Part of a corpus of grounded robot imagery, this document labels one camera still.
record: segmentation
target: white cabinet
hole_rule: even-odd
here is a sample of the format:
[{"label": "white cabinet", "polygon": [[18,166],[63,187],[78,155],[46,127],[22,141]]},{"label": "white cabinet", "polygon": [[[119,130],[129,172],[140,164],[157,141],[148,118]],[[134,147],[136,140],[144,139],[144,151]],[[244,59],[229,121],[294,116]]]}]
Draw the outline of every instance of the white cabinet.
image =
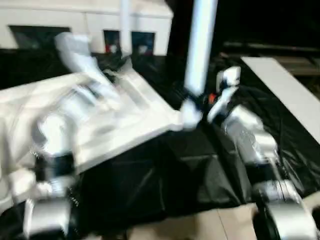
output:
[{"label": "white cabinet", "polygon": [[0,48],[17,48],[10,26],[45,26],[70,28],[75,34],[87,34],[83,13],[42,9],[0,9]]},{"label": "white cabinet", "polygon": [[[129,3],[133,50],[166,55],[173,13],[165,0]],[[29,48],[21,44],[27,42],[24,35],[39,40],[47,34],[53,42],[55,34],[66,30],[90,35],[93,52],[114,50],[106,41],[118,41],[120,0],[0,0],[0,48]]]}]

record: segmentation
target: tile floor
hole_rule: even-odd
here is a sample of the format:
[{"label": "tile floor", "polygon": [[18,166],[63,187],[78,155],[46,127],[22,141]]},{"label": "tile floor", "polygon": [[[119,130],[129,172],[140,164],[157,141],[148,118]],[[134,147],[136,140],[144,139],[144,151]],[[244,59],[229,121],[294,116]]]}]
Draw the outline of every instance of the tile floor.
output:
[{"label": "tile floor", "polygon": [[[304,199],[307,208],[320,206],[320,192]],[[252,225],[255,204],[214,209],[162,222],[136,226],[129,240],[256,240]]]}]

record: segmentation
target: white pole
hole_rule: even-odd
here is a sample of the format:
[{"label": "white pole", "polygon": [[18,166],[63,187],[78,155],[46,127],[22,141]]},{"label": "white pole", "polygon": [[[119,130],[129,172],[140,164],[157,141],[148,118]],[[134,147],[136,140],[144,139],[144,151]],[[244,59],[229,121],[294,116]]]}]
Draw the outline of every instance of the white pole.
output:
[{"label": "white pole", "polygon": [[130,0],[120,2],[120,46],[123,57],[132,54]]},{"label": "white pole", "polygon": [[[194,0],[184,87],[200,96],[206,85],[218,0]],[[181,107],[185,128],[193,129],[202,118],[194,102],[186,99]]]}]

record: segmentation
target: white box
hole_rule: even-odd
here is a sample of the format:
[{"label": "white box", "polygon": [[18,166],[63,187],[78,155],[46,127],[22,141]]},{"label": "white box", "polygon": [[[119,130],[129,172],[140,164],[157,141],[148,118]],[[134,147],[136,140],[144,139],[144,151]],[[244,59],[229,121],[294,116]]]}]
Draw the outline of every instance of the white box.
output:
[{"label": "white box", "polygon": [[[153,54],[166,55],[173,13],[165,0],[129,1],[132,31],[154,33]],[[104,53],[104,30],[119,31],[119,16],[120,0],[0,0],[0,48],[18,47],[10,25],[67,27]]]}]

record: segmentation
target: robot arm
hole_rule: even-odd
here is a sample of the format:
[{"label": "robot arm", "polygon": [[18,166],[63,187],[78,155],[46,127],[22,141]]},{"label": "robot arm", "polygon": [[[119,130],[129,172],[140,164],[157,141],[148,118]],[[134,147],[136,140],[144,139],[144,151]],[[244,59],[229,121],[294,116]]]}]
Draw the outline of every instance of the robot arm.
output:
[{"label": "robot arm", "polygon": [[72,71],[86,72],[91,80],[75,85],[31,126],[36,186],[25,203],[23,233],[28,239],[42,239],[48,233],[51,237],[79,239],[75,231],[77,223],[72,220],[76,219],[77,200],[70,197],[77,182],[74,136],[96,109],[100,98],[120,101],[82,40],[62,33],[57,45],[65,64]]},{"label": "robot arm", "polygon": [[217,90],[222,87],[222,92],[209,110],[207,120],[212,123],[215,116],[222,116],[220,127],[233,141],[246,166],[253,200],[268,229],[264,239],[317,240],[317,227],[311,213],[293,183],[284,178],[273,136],[264,129],[262,120],[244,106],[228,109],[240,72],[237,74],[236,68],[226,71],[217,76]]}]

